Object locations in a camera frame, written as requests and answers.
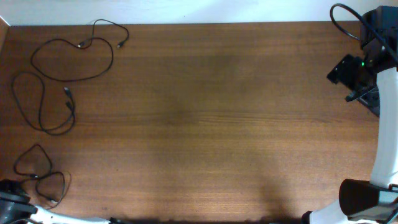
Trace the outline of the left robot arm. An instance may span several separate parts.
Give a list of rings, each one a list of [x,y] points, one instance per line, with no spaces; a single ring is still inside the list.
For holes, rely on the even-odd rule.
[[[77,218],[53,213],[29,203],[30,197],[15,180],[1,180],[1,224],[36,223],[36,224],[117,224],[126,223],[116,218],[110,220],[89,217]]]

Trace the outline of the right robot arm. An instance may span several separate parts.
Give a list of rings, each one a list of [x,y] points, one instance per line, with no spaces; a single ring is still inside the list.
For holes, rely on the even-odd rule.
[[[339,198],[320,210],[308,211],[300,222],[392,223],[397,220],[397,8],[379,6],[359,15],[336,3],[361,23],[364,57],[346,55],[327,75],[351,90],[345,100],[358,101],[379,118],[376,159],[369,181],[345,179]]]

